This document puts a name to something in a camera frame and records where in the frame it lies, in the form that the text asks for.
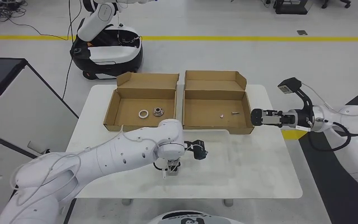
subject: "small metal part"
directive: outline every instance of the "small metal part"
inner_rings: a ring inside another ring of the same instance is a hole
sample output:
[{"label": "small metal part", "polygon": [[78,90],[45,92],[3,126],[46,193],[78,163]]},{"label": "small metal part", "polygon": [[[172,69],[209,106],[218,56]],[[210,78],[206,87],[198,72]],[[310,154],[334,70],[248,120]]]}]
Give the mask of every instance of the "small metal part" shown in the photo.
[{"label": "small metal part", "polygon": [[138,116],[142,119],[144,118],[147,118],[149,115],[148,111],[147,110],[141,110],[139,113],[138,113]]},{"label": "small metal part", "polygon": [[153,115],[154,116],[162,116],[164,114],[164,110],[162,108],[154,108]]}]

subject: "table leg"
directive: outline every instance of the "table leg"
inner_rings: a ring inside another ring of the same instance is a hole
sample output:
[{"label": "table leg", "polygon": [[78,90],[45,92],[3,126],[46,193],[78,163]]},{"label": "table leg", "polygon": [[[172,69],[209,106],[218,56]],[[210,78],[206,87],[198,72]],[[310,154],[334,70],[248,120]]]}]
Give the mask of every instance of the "table leg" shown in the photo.
[{"label": "table leg", "polygon": [[234,205],[234,199],[223,199],[223,202],[226,207],[231,207]]},{"label": "table leg", "polygon": [[130,204],[132,204],[133,199],[122,199],[122,204],[124,206],[129,206]]}]

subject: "robotic arm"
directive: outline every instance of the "robotic arm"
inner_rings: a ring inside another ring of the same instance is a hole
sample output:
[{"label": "robotic arm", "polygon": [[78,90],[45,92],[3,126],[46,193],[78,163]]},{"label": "robotic arm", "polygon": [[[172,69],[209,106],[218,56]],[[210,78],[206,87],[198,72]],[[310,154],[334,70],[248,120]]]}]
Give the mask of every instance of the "robotic arm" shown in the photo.
[{"label": "robotic arm", "polygon": [[[254,109],[251,112],[252,124],[255,126],[273,125],[279,128],[288,126],[305,130],[308,132],[308,139],[313,149],[321,152],[334,152],[349,174],[357,173],[358,106],[345,106],[340,111],[335,111],[326,102],[324,105],[313,105],[311,99],[301,90],[302,85],[305,84],[296,78],[289,78],[278,85],[284,94],[297,94],[303,100],[302,109],[292,109],[287,112]],[[316,146],[310,132],[323,132],[332,149]]]},{"label": "robotic arm", "polygon": [[145,4],[152,1],[156,0],[83,0],[85,9],[92,13],[84,20],[77,35],[83,41],[93,40],[111,22],[117,11],[121,12],[119,3]]},{"label": "robotic arm", "polygon": [[77,153],[45,154],[15,172],[12,185],[16,184],[18,191],[0,215],[0,223],[54,223],[59,208],[90,182],[152,164],[158,158],[178,161],[185,151],[182,124],[167,119],[157,128],[120,133]]}]

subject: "cardboard box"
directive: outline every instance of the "cardboard box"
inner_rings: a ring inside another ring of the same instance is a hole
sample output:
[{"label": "cardboard box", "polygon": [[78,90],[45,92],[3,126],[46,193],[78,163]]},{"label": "cardboard box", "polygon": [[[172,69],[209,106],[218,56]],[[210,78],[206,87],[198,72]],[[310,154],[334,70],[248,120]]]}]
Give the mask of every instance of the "cardboard box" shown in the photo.
[{"label": "cardboard box", "polygon": [[184,129],[226,129],[230,134],[250,134],[253,125],[245,89],[246,79],[239,72],[186,71]]},{"label": "cardboard box", "polygon": [[[110,132],[127,132],[141,127],[157,127],[164,119],[175,118],[176,86],[179,74],[124,73],[117,77],[103,124]],[[154,108],[164,114],[153,115]],[[147,110],[149,116],[141,119],[138,113]]]}]

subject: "black cable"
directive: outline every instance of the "black cable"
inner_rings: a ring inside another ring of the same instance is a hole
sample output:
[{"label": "black cable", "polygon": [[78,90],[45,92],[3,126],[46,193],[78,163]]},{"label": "black cable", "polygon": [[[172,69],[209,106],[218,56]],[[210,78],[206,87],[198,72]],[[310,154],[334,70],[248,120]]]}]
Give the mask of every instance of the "black cable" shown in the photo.
[{"label": "black cable", "polygon": [[[28,5],[28,3],[26,2],[26,1],[24,1],[24,4],[23,4],[23,6],[27,6]],[[3,15],[3,13],[0,13],[0,18],[6,18],[4,21],[0,21],[0,22],[5,22],[5,21],[7,21],[7,20],[10,20],[10,22],[12,22],[13,24],[15,24],[15,25],[18,25],[18,26],[29,26],[29,27],[31,27],[31,28],[33,28],[40,36],[53,36],[53,37],[55,37],[55,38],[60,38],[60,39],[62,39],[62,40],[69,40],[69,31],[70,31],[70,29],[72,28],[72,23],[78,18],[78,16],[79,16],[79,14],[81,14],[81,11],[82,11],[82,2],[81,2],[81,0],[79,0],[79,12],[78,12],[78,14],[76,15],[76,17],[73,19],[73,20],[71,20],[71,18],[70,18],[70,24],[69,24],[69,26],[68,26],[68,31],[67,31],[67,38],[65,39],[65,38],[62,38],[62,37],[60,37],[60,36],[56,36],[56,35],[51,35],[51,34],[42,34],[41,32],[39,32],[36,28],[34,28],[33,26],[31,26],[31,25],[28,25],[28,24],[17,24],[17,23],[15,23],[15,22],[13,22],[12,20],[11,20],[11,18],[18,18],[18,17],[21,17],[21,16],[24,16],[25,15],[25,12],[26,12],[26,10],[24,9],[24,8],[22,8],[22,7],[19,7],[20,9],[22,9],[23,11],[18,11],[18,9],[17,10],[15,10],[15,11],[11,11],[11,10],[5,10],[5,15]],[[21,13],[22,15],[20,15],[20,16],[13,16],[13,13]]]},{"label": "black cable", "polygon": [[160,171],[162,171],[162,170],[168,171],[167,168],[165,168],[165,169],[160,169],[160,168],[156,165],[155,162],[153,163],[153,165],[154,165],[154,167],[155,167],[157,170],[160,170]]},{"label": "black cable", "polygon": [[351,133],[348,131],[348,129],[346,127],[344,127],[342,124],[340,123],[337,123],[337,122],[333,122],[334,125],[342,128],[342,130],[346,133],[347,135],[347,140],[346,142],[341,145],[341,146],[338,146],[336,148],[332,148],[332,149],[322,149],[322,148],[317,148],[314,144],[313,144],[313,141],[312,141],[312,134],[311,132],[308,132],[308,141],[309,141],[309,144],[312,146],[312,148],[316,151],[319,151],[319,152],[335,152],[335,151],[338,151],[346,146],[348,146],[348,144],[351,142],[351,139],[352,139],[352,135]]},{"label": "black cable", "polygon": [[67,75],[66,75],[66,83],[65,83],[65,89],[63,90],[63,95],[62,95],[62,100],[64,99],[65,97],[65,93],[66,93],[66,88],[67,88],[67,82],[68,82],[68,76],[69,76],[69,71],[71,69],[71,65],[72,65],[72,62],[73,62],[73,45],[74,45],[74,42],[73,42],[73,30],[72,30],[72,19],[71,19],[71,4],[70,4],[70,0],[68,0],[68,14],[69,14],[69,27],[71,28],[71,40],[72,40],[72,46],[71,46],[71,61],[69,63],[69,66],[68,66],[68,70],[67,70]]}]

